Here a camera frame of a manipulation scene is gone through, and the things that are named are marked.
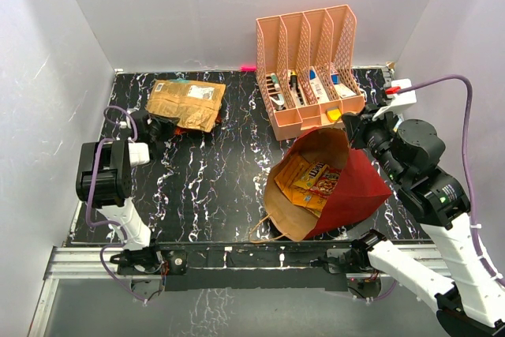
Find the gold snack bag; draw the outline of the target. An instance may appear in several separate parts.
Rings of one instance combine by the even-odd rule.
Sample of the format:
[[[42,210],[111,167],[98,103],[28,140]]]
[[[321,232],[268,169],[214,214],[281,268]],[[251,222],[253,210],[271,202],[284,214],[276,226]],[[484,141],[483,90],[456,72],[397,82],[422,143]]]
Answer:
[[[146,110],[155,116],[177,118],[178,127],[209,133],[219,115],[226,85],[204,81],[158,80]]]

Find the red brown paper bag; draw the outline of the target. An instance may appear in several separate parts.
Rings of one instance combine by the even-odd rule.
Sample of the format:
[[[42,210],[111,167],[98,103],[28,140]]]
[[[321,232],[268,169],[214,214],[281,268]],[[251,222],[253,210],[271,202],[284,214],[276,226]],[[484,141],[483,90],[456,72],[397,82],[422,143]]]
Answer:
[[[337,170],[335,187],[321,201],[308,189],[288,195],[312,163]],[[282,238],[300,242],[367,219],[390,195],[377,169],[364,152],[349,146],[343,130],[312,128],[270,169],[264,189],[266,215],[258,223],[269,221]]]

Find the red cookie snack packet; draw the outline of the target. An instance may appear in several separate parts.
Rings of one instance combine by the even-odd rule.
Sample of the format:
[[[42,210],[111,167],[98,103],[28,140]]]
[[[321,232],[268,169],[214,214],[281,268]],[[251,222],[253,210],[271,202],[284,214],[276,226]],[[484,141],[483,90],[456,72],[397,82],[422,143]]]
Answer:
[[[328,198],[334,191],[341,175],[341,170],[328,167],[309,189],[319,197]]]

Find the Fox's fruits candy bag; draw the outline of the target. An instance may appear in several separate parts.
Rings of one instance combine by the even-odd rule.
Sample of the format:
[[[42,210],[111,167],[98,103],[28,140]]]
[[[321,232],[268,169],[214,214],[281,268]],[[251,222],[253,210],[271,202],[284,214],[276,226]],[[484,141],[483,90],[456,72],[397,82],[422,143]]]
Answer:
[[[196,129],[185,129],[182,127],[177,127],[174,130],[174,135],[175,136],[183,136],[183,137],[194,137],[199,133],[198,130]]]

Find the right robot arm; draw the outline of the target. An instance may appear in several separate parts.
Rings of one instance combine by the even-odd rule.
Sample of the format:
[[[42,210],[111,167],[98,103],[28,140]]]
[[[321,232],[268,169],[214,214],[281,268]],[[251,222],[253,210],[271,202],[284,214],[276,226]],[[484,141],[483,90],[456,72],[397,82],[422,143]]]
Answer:
[[[366,149],[396,184],[403,207],[429,235],[449,277],[425,267],[376,230],[352,241],[346,258],[361,271],[388,274],[427,304],[450,336],[502,336],[504,287],[473,247],[471,204],[460,182],[438,165],[445,144],[428,122],[403,122],[377,106],[342,120],[350,145]]]

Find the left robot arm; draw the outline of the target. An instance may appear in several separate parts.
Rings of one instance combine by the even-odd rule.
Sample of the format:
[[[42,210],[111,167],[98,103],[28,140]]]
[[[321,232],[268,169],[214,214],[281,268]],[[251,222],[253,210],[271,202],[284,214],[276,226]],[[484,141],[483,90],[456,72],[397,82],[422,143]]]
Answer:
[[[118,234],[122,251],[110,258],[112,264],[147,275],[166,275],[170,264],[133,203],[132,169],[154,159],[162,139],[173,134],[179,119],[119,106],[108,106],[103,114],[107,122],[127,129],[129,135],[82,145],[76,193],[86,207],[85,222],[91,228],[108,225]]]

